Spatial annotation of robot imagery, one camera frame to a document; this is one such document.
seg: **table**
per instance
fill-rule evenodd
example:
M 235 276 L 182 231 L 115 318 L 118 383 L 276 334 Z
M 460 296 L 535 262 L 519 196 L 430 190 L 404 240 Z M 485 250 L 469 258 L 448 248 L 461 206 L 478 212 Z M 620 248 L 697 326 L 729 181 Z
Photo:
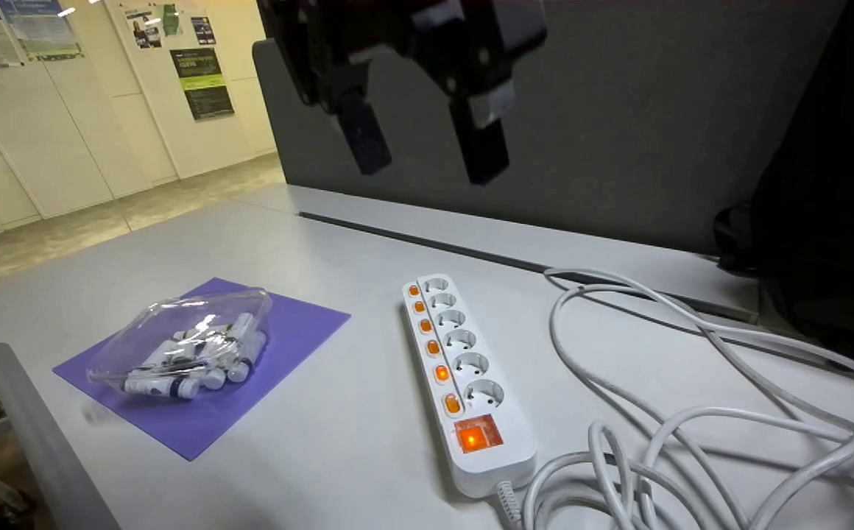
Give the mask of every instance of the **table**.
M 401 286 L 444 271 L 497 345 L 538 439 L 538 460 L 623 421 L 553 356 L 538 274 L 305 220 L 376 223 L 553 265 L 594 265 L 656 289 L 757 308 L 757 289 L 707 258 L 644 243 L 273 186 L 90 248 L 0 283 L 0 393 L 58 527 L 497 527 L 489 504 L 452 490 L 401 314 Z M 351 312 L 351 321 L 217 445 L 186 462 L 115 415 L 101 415 L 52 367 L 124 326 L 142 305 L 210 276 Z M 575 303 L 564 339 L 588 367 L 665 411 L 729 402 L 771 411 L 701 339 L 606 305 Z M 748 356 L 778 383 L 854 418 L 854 383 L 773 356 Z M 801 460 L 807 442 L 748 424 L 688 429 L 707 445 Z M 754 508 L 773 470 L 718 462 Z M 553 527 L 579 523 L 564 508 Z M 809 485 L 778 527 L 854 527 L 854 490 Z

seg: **power strip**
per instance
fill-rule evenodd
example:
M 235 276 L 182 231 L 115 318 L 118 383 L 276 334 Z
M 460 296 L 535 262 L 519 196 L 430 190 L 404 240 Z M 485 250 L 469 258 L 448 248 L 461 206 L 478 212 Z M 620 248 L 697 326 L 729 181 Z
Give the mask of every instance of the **power strip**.
M 528 483 L 535 470 L 531 426 L 461 290 L 444 274 L 417 276 L 404 286 L 404 308 L 457 489 L 489 498 L 497 483 Z

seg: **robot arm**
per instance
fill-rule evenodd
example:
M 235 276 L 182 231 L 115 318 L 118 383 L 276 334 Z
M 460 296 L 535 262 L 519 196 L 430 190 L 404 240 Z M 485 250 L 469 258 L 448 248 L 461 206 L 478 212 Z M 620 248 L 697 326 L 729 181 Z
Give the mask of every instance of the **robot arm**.
M 545 41 L 538 0 L 257 0 L 305 105 L 336 114 L 363 174 L 391 162 L 367 65 L 388 46 L 448 93 L 472 181 L 510 165 L 501 127 L 514 103 L 511 61 Z

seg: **white table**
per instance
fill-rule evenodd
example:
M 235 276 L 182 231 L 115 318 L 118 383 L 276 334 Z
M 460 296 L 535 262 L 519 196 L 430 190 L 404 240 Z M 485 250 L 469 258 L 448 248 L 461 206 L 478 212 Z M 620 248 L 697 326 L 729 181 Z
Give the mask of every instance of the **white table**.
M 557 296 L 541 276 L 417 243 L 351 231 L 296 212 L 383 223 L 553 265 L 594 265 L 656 289 L 757 305 L 754 286 L 707 258 L 610 237 L 276 186 L 142 230 L 0 283 L 0 392 L 61 527 L 497 527 L 489 504 L 452 490 L 425 407 L 401 314 L 401 286 L 444 271 L 469 295 L 528 411 L 538 460 L 584 448 L 623 421 L 553 356 L 545 333 Z M 351 312 L 351 321 L 217 445 L 186 462 L 90 399 L 52 367 L 124 326 L 142 305 L 210 276 Z M 575 303 L 575 354 L 665 411 L 701 402 L 771 407 L 701 339 Z M 748 356 L 778 383 L 854 418 L 854 383 L 782 358 Z M 688 426 L 718 448 L 801 460 L 807 442 L 748 424 Z M 718 462 L 750 508 L 781 474 Z M 584 514 L 559 513 L 553 527 Z M 854 490 L 809 485 L 778 527 L 854 527 Z

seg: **floor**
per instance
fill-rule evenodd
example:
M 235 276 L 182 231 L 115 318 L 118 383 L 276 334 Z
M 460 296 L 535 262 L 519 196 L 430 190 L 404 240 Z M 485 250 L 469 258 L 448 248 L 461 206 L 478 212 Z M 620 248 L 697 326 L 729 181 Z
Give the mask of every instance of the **floor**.
M 193 180 L 168 181 L 115 202 L 9 230 L 0 236 L 0 276 L 12 276 L 42 262 L 273 181 L 282 181 L 282 168 L 276 155 L 265 155 Z
M 282 181 L 282 168 L 276 155 L 267 155 L 2 231 L 0 280 L 273 181 Z M 12 436 L 0 436 L 0 479 L 25 490 L 37 504 L 37 485 Z M 45 501 L 33 513 L 28 527 L 52 530 Z

